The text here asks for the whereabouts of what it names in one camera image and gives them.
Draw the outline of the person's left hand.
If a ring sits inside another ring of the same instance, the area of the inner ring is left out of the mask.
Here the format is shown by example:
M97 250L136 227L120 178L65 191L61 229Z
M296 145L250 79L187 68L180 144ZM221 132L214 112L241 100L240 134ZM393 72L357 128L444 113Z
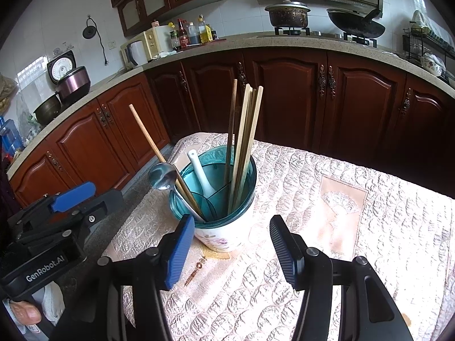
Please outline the person's left hand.
M42 314L39 309L28 302L10 302L10 308L15 318L24 326L36 325L42 321Z

